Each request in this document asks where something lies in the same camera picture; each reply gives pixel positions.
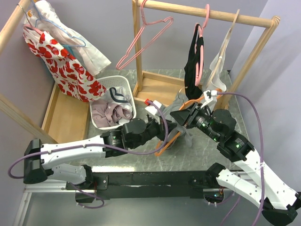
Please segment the grey tank top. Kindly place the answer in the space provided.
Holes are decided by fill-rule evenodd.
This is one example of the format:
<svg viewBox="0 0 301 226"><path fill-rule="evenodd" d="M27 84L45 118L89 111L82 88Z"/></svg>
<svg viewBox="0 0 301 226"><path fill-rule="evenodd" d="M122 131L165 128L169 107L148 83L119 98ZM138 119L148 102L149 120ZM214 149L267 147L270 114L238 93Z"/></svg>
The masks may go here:
<svg viewBox="0 0 301 226"><path fill-rule="evenodd" d="M188 132L188 130L180 126L179 123L176 122L176 120L170 115L171 112L173 111L178 111L180 110L180 107L188 101L188 98L186 95L182 92L178 92L174 98L174 101L171 105L167 106L163 110L163 114L165 116L166 120L169 120L171 122L175 122L177 124L177 127L175 129L170 130L169 129L169 134L168 134L168 141L171 141L171 139L178 133L180 132L180 140L185 142L185 145L187 147L192 146L192 135Z"/></svg>

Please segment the orange plastic hanger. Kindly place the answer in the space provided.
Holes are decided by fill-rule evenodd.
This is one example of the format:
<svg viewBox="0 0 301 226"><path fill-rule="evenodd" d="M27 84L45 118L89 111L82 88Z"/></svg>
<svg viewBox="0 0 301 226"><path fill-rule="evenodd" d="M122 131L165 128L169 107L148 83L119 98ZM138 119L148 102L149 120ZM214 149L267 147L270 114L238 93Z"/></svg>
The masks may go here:
<svg viewBox="0 0 301 226"><path fill-rule="evenodd" d="M203 99L203 94L201 95L200 98L198 99L191 99L191 100L188 100L186 101L181 107L180 107L180 110L182 109L186 109L188 107L190 107L194 102L198 102L200 103L200 101ZM167 141L167 143L165 144L165 146L160 149L158 152L155 152L155 156L160 156L166 149L170 148L173 143L175 142L175 140L180 136L180 132L178 132L172 139L171 141Z"/></svg>

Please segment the white navy tank top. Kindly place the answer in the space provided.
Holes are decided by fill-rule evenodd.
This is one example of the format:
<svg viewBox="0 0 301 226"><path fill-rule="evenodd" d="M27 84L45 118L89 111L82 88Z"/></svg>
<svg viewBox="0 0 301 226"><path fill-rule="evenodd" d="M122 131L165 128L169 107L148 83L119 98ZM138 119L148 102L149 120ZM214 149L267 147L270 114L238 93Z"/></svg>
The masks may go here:
<svg viewBox="0 0 301 226"><path fill-rule="evenodd" d="M129 109L133 113L133 107L130 103L131 97L128 95L123 87L111 87L106 92L103 99L109 103L116 103L122 105L124 108ZM125 124L126 121L120 120L119 125Z"/></svg>

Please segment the mauve pink tank top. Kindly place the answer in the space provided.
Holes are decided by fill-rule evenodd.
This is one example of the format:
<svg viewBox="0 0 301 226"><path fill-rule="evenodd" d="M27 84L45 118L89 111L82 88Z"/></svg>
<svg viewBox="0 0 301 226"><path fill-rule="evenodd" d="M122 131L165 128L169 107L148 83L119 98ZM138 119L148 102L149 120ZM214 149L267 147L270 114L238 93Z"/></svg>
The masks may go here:
<svg viewBox="0 0 301 226"><path fill-rule="evenodd" d="M128 122L132 117L132 112L120 104L102 99L92 103L92 119L97 128L117 126L120 120Z"/></svg>

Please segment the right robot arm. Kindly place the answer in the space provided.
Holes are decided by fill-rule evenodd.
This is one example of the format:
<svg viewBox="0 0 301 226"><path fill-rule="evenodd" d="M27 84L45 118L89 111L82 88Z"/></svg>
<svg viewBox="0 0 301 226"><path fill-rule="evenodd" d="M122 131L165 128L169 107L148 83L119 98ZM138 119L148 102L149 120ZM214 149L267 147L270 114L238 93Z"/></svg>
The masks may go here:
<svg viewBox="0 0 301 226"><path fill-rule="evenodd" d="M241 195L258 207L274 226L286 226L294 221L301 207L301 194L285 184L268 165L260 162L255 147L235 131L236 120L228 110L218 109L208 115L200 104L194 103L170 115L181 126L198 128L217 142L220 153L254 181L250 183L223 165L214 163L206 171L206 182L210 187L220 185Z"/></svg>

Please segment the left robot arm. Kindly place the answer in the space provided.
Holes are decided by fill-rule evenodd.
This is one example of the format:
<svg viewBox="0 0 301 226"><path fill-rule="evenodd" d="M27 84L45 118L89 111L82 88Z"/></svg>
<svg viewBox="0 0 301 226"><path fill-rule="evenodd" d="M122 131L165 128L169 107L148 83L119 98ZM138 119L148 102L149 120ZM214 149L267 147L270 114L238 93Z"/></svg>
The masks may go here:
<svg viewBox="0 0 301 226"><path fill-rule="evenodd" d="M170 120L164 123L162 120L157 121L149 117L145 122L135 118L116 130L81 141L43 144L40 139L34 139L24 152L26 158L23 182L37 184L47 179L56 179L89 189L94 183L91 167L87 165L74 167L68 162L84 158L124 155L130 149L140 147L154 137L164 140L165 135L175 127L176 123Z"/></svg>

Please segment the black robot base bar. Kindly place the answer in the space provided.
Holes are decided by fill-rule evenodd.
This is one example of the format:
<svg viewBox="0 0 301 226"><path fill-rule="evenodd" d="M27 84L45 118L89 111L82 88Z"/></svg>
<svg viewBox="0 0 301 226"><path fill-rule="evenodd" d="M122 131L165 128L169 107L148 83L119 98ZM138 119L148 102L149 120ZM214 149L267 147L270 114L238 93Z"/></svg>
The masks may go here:
<svg viewBox="0 0 301 226"><path fill-rule="evenodd" d="M202 199L204 191L222 189L215 179L221 165L215 163L209 170L93 172L79 185L67 183L67 190L90 190L104 200L117 198L190 197Z"/></svg>

